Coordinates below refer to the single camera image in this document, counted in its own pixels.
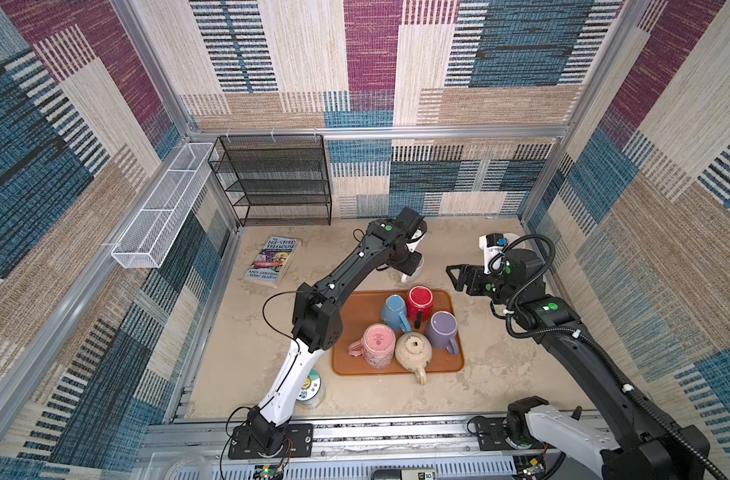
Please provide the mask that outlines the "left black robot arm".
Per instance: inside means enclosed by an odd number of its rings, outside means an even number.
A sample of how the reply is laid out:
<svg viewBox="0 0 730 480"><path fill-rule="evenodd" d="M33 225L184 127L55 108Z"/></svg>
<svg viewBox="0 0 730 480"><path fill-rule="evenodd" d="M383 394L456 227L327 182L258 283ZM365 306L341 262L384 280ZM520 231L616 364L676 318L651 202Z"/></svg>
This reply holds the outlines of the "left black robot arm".
<svg viewBox="0 0 730 480"><path fill-rule="evenodd" d="M343 333L341 308L360 283L385 265L411 275L422 255L413 246L428 232L424 217L403 208L395 218L371 221L354 250L326 277L292 291L289 350L264 399L247 413L244 428L262 455L279 452L301 387L317 359Z"/></svg>

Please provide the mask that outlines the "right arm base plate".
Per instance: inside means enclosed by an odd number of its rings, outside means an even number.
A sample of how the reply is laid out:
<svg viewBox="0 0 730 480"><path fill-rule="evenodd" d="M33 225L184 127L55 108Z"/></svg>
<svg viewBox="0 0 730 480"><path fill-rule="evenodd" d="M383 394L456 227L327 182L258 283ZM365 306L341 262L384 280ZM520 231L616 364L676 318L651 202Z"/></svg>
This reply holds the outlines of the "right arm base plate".
<svg viewBox="0 0 730 480"><path fill-rule="evenodd" d="M510 440L506 433L506 419L504 417L475 415L467 422L467 430L477 439L481 451L541 451L543 449L543 444L537 441L517 444Z"/></svg>

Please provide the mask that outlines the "red mug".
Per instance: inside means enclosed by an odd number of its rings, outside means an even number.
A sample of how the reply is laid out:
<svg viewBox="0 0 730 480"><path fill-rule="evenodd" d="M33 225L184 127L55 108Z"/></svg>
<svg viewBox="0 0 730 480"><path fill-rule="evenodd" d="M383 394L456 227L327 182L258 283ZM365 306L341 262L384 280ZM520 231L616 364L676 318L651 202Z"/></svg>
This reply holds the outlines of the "red mug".
<svg viewBox="0 0 730 480"><path fill-rule="evenodd" d="M426 286L412 287L406 296L407 316L415 330L428 322L434 306L434 293Z"/></svg>

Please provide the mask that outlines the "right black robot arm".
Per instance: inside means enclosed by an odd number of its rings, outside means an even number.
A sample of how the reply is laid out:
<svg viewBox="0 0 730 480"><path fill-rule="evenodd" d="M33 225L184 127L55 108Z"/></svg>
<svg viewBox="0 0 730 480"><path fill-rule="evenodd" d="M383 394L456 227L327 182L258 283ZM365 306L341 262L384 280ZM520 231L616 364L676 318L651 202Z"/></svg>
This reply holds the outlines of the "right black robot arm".
<svg viewBox="0 0 730 480"><path fill-rule="evenodd" d="M706 436L660 409L586 331L578 313L564 299L546 294L547 263L531 250L509 247L492 261L493 269L460 264L446 272L455 290L502 306L511 337L531 339L555 357L611 432L605 437L532 396L508 407L506 434L513 447L554 447L603 479L723 478L709 458Z"/></svg>

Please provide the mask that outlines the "blue dotted mug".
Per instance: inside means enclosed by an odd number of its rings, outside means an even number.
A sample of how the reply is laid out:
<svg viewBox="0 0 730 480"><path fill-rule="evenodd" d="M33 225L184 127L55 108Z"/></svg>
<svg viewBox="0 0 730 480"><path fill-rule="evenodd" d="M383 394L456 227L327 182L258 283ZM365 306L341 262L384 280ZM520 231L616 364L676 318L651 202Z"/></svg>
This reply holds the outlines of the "blue dotted mug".
<svg viewBox="0 0 730 480"><path fill-rule="evenodd" d="M397 294L389 296L381 311L381 321L395 332L410 333L405 300Z"/></svg>

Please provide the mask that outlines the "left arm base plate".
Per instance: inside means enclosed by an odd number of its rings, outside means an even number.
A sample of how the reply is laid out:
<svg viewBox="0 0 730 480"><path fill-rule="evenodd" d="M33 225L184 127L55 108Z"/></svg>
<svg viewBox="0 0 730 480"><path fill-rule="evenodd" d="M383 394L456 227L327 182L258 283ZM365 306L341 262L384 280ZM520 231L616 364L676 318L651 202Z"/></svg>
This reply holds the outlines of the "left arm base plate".
<svg viewBox="0 0 730 480"><path fill-rule="evenodd" d="M232 432L227 458L307 458L311 456L313 430L311 423L286 423L267 428L238 426Z"/></svg>

